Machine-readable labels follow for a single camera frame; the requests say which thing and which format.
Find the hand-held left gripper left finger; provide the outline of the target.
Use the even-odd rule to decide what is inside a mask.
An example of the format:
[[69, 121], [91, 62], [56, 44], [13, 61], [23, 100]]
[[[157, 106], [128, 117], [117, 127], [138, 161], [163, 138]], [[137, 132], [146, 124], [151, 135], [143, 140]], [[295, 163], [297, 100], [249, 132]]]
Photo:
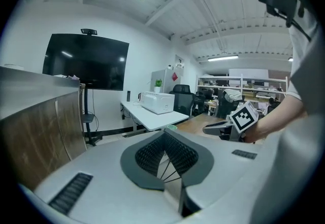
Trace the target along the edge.
[[140, 188], [163, 191], [164, 182], [157, 174], [164, 153], [165, 137], [160, 131], [123, 151], [120, 158], [122, 171]]

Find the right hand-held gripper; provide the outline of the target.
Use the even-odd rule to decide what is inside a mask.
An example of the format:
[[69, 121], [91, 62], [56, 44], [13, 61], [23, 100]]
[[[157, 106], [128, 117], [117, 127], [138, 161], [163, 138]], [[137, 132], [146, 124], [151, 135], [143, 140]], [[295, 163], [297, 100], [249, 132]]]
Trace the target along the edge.
[[243, 142], [244, 132], [256, 124], [258, 112], [250, 101], [246, 101], [229, 117], [217, 123], [206, 125], [204, 134], [218, 136], [224, 141]]

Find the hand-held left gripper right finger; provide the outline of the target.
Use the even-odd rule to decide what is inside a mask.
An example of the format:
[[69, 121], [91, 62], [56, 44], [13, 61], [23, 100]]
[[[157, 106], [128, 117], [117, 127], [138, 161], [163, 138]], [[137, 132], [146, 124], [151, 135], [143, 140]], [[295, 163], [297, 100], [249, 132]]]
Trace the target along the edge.
[[210, 150], [174, 131], [165, 131], [164, 140], [165, 152], [181, 177], [182, 186], [202, 183], [214, 165]]

